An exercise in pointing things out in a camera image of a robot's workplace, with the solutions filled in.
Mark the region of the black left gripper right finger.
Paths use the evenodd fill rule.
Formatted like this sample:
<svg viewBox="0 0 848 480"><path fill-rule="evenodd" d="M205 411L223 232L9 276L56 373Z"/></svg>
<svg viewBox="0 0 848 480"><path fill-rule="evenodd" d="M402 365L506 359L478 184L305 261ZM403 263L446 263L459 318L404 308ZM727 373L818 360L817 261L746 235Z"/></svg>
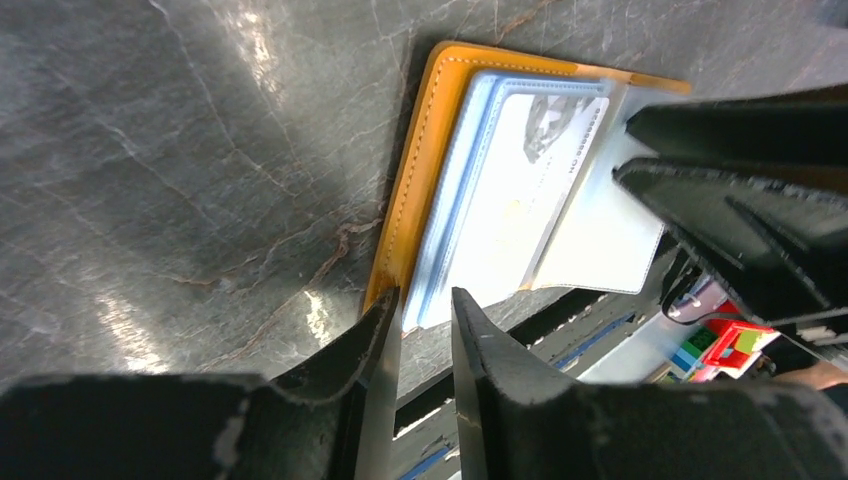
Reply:
<svg viewBox="0 0 848 480"><path fill-rule="evenodd" d="M843 479L847 419L824 394L774 380L586 384L452 291L465 479Z"/></svg>

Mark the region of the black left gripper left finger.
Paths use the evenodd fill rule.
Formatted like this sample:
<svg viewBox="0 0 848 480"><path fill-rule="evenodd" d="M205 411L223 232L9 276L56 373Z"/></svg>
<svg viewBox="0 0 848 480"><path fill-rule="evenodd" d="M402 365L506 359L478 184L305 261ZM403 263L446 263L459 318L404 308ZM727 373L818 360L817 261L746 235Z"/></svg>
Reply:
<svg viewBox="0 0 848 480"><path fill-rule="evenodd" d="M400 291L267 380L247 374L44 375L1 396L5 479L384 479Z"/></svg>

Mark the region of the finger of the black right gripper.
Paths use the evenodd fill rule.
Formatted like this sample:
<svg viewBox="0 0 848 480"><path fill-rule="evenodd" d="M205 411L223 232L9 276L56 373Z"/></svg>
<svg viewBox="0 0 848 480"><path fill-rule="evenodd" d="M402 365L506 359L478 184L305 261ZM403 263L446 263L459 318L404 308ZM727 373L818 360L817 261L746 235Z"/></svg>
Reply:
<svg viewBox="0 0 848 480"><path fill-rule="evenodd" d="M626 131L664 156L845 167L847 85L650 105L627 121Z"/></svg>
<svg viewBox="0 0 848 480"><path fill-rule="evenodd" d="M637 158L613 177L746 315L847 325L847 192L834 169Z"/></svg>

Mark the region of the orange leather card holder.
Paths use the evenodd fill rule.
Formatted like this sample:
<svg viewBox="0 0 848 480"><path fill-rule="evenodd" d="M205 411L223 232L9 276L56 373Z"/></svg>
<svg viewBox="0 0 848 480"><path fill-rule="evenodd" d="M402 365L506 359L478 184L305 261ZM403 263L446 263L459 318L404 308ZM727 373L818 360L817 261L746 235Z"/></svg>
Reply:
<svg viewBox="0 0 848 480"><path fill-rule="evenodd" d="M444 272L449 241L474 192L476 165L511 93L609 100L517 292L572 287L638 293L663 226L614 184L612 172L645 152L626 133L627 120L645 106L680 101L690 90L686 82L637 72L465 42L438 44L413 109L367 302L396 287L402 329L428 329L417 323L420 310Z"/></svg>

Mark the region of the white portrait credit card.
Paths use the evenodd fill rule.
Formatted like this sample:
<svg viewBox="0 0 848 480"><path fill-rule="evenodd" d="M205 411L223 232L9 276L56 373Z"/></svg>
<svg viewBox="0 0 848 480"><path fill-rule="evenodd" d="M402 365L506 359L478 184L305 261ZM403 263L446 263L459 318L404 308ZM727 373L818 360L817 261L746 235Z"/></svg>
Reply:
<svg viewBox="0 0 848 480"><path fill-rule="evenodd" d="M449 319L453 287L482 306L520 289L608 104L606 97L505 96L444 272L420 310L420 327Z"/></svg>

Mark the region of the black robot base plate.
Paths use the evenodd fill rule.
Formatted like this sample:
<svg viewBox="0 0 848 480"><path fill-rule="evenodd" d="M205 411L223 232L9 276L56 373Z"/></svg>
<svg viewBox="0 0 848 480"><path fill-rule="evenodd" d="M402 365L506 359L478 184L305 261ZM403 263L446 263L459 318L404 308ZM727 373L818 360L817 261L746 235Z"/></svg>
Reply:
<svg viewBox="0 0 848 480"><path fill-rule="evenodd" d="M485 312L534 355L576 377L657 313L662 278L676 253L664 237L637 295L552 288L518 293ZM447 479L458 470L451 326L445 323L402 340L388 476Z"/></svg>

